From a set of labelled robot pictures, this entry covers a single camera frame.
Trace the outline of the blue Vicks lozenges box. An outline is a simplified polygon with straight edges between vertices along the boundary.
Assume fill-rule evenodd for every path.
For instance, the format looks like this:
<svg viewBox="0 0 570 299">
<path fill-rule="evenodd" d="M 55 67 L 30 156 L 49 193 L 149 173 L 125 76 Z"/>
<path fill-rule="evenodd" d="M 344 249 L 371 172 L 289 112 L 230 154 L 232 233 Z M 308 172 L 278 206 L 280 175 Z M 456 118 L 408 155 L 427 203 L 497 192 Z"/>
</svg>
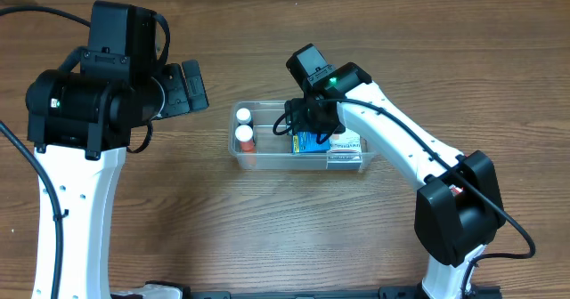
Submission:
<svg viewBox="0 0 570 299">
<path fill-rule="evenodd" d="M 324 153 L 330 150 L 330 142 L 317 142 L 317 134 L 298 132 L 292 136 L 292 152 L 294 154 Z"/>
</svg>

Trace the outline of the dark bottle white cap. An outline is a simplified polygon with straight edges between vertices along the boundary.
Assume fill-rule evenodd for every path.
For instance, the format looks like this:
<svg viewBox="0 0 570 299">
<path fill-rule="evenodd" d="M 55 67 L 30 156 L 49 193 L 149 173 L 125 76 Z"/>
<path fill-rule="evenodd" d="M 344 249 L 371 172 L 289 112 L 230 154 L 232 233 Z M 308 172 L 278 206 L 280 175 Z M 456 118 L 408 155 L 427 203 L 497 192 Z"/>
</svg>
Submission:
<svg viewBox="0 0 570 299">
<path fill-rule="evenodd" d="M 253 116 L 249 109 L 240 108 L 236 111 L 235 117 L 240 125 L 248 125 L 253 128 Z"/>
</svg>

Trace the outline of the orange bottle white cap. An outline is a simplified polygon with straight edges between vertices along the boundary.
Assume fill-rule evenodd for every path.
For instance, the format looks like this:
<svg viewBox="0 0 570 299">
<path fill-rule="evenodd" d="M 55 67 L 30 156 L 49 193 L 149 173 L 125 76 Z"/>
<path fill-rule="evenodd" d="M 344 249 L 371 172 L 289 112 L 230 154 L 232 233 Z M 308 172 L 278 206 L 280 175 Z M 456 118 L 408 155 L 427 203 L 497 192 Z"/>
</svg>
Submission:
<svg viewBox="0 0 570 299">
<path fill-rule="evenodd" d="M 249 125 L 239 125 L 234 132 L 235 139 L 238 141 L 241 150 L 244 153 L 253 153 L 256 151 L 254 142 L 254 131 Z"/>
</svg>

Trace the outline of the white blue Hansaplast box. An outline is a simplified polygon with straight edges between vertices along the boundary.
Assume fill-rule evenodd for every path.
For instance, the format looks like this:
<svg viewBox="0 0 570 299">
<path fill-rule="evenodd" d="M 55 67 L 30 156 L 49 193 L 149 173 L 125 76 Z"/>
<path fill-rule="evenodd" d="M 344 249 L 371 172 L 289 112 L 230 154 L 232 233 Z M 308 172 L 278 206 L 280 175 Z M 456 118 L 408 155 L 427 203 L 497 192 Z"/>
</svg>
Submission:
<svg viewBox="0 0 570 299">
<path fill-rule="evenodd" d="M 361 153 L 361 136 L 346 129 L 343 133 L 332 134 L 329 138 L 329 153 Z"/>
</svg>

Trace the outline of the red Panadol box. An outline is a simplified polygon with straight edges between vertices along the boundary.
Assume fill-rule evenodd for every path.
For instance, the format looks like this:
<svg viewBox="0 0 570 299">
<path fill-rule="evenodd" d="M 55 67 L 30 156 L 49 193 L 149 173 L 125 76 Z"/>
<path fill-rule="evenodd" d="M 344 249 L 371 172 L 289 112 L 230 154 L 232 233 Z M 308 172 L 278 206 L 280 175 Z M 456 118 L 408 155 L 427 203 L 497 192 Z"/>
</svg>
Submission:
<svg viewBox="0 0 570 299">
<path fill-rule="evenodd" d="M 464 191 L 464 189 L 462 189 L 461 187 L 458 187 L 458 186 L 453 185 L 453 184 L 449 186 L 449 189 L 452 192 L 454 197 L 459 196 Z"/>
</svg>

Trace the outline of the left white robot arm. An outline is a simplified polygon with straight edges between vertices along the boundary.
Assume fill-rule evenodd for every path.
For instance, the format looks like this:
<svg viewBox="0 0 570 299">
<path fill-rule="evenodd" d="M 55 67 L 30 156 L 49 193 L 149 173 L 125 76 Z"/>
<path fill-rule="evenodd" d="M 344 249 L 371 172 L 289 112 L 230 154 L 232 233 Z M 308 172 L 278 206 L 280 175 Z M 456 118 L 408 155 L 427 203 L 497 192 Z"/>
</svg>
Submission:
<svg viewBox="0 0 570 299">
<path fill-rule="evenodd" d="M 40 166 L 35 298 L 109 298 L 113 202 L 137 127 L 208 107 L 195 60 L 168 61 L 157 12 L 94 3 L 85 46 L 26 94 Z"/>
</svg>

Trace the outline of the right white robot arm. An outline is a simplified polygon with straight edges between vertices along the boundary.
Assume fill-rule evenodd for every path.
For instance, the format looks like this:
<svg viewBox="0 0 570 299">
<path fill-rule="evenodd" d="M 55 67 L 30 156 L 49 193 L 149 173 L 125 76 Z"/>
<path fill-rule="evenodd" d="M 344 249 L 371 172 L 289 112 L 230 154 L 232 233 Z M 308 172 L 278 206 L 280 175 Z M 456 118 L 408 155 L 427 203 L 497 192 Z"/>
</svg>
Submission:
<svg viewBox="0 0 570 299">
<path fill-rule="evenodd" d="M 429 254 L 416 287 L 382 287 L 383 298 L 499 298 L 498 287 L 471 284 L 474 261 L 506 222 L 493 162 L 466 156 L 437 140 L 402 113 L 371 76 L 348 62 L 329 64 L 308 44 L 286 67 L 303 95 L 285 104 L 291 133 L 319 140 L 351 130 L 388 160 L 416 191 L 414 230 Z"/>
</svg>

